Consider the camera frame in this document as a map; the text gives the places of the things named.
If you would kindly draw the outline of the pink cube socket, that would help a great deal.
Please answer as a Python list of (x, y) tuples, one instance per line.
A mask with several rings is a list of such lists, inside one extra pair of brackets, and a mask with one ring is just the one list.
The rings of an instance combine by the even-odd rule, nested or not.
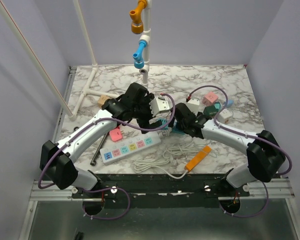
[(214, 92), (211, 91), (203, 96), (202, 103), (205, 106), (212, 106), (215, 104), (215, 102), (218, 101), (218, 99), (219, 97)]

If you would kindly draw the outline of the wooden cube socket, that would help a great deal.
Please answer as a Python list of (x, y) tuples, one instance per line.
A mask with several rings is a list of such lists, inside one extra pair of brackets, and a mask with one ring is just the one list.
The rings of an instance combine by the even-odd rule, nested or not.
[(99, 97), (99, 99), (97, 100), (98, 107), (101, 108), (108, 99), (110, 99), (109, 96), (107, 96), (107, 95), (101, 95)]

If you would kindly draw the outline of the orange power strip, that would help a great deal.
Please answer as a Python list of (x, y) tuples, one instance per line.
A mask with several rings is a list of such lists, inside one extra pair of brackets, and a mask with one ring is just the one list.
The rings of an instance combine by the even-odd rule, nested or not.
[(211, 152), (209, 146), (202, 148), (184, 167), (184, 169), (189, 173), (191, 172), (205, 157)]

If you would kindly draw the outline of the white long power strip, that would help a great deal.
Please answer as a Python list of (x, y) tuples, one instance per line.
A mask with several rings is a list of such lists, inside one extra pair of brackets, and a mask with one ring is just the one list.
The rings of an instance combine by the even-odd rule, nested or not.
[(100, 149), (105, 165), (110, 165), (133, 154), (152, 148), (162, 142), (157, 132), (148, 132), (117, 143), (111, 143)]

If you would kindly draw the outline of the dark green tiger cube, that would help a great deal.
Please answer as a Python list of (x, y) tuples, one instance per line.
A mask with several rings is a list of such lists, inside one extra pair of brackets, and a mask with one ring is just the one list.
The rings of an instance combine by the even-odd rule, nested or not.
[(206, 106), (203, 110), (203, 114), (211, 118), (213, 118), (218, 112), (219, 110), (214, 105)]

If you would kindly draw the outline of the teal cube plug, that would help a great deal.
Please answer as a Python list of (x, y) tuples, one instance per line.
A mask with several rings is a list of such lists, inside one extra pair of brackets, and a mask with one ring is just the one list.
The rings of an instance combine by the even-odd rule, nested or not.
[(221, 105), (220, 102), (216, 102), (216, 103), (214, 104), (214, 107), (219, 111), (219, 110), (222, 108), (222, 105)]

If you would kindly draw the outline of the pink plug adapter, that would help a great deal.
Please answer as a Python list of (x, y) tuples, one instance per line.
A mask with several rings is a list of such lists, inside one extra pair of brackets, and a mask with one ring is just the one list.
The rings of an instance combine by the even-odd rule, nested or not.
[(112, 142), (118, 142), (123, 139), (123, 135), (119, 127), (111, 130), (108, 134)]

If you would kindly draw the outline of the white tiger cube socket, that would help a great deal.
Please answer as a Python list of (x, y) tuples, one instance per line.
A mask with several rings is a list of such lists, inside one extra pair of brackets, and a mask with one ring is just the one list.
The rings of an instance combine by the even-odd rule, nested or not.
[(219, 113), (217, 120), (222, 124), (227, 124), (232, 119), (232, 117), (233, 112), (225, 108)]

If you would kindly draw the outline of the small light blue plug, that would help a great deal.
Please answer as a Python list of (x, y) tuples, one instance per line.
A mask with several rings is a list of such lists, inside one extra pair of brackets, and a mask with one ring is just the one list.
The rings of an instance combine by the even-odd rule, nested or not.
[(234, 101), (229, 99), (227, 102), (224, 103), (226, 108), (231, 108), (234, 105)]

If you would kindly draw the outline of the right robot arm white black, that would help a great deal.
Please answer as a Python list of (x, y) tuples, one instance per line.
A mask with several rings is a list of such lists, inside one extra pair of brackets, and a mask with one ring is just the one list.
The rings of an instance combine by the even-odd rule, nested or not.
[(267, 130), (254, 133), (224, 127), (209, 116), (194, 114), (185, 103), (175, 106), (174, 118), (177, 128), (185, 134), (222, 143), (247, 156), (247, 163), (229, 170), (220, 183), (220, 191), (226, 196), (250, 182), (270, 182), (286, 159)]

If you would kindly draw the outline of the teal USB power strip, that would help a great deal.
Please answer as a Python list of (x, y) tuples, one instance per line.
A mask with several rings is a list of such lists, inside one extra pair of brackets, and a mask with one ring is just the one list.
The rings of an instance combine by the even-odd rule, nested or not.
[[(159, 118), (158, 119), (159, 121), (161, 121), (161, 125), (163, 126), (163, 125), (165, 125), (166, 123), (167, 123), (167, 119), (165, 119), (165, 118)], [(161, 131), (168, 131), (168, 129), (169, 129), (169, 125), (166, 125), (165, 127), (163, 127), (162, 129), (161, 129)], [(177, 125), (176, 125), (176, 123), (174, 122), (173, 123), (173, 127), (171, 128), (171, 132), (172, 133), (174, 133), (174, 134), (180, 134), (180, 135), (185, 135), (185, 133), (183, 132), (183, 131), (181, 131), (181, 130), (179, 130), (179, 129), (177, 129)]]

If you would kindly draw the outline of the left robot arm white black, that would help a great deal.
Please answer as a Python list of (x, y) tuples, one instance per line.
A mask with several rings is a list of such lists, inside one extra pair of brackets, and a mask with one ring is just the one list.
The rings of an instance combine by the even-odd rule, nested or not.
[(129, 126), (131, 120), (136, 120), (138, 125), (135, 129), (142, 134), (158, 131), (161, 121), (150, 123), (154, 118), (151, 110), (151, 101), (154, 99), (153, 93), (134, 82), (124, 94), (107, 99), (100, 110), (71, 135), (56, 143), (50, 140), (45, 142), (40, 156), (39, 180), (48, 177), (61, 190), (74, 186), (82, 188), (91, 198), (97, 197), (101, 191), (97, 177), (77, 168), (74, 163), (99, 138), (121, 124)]

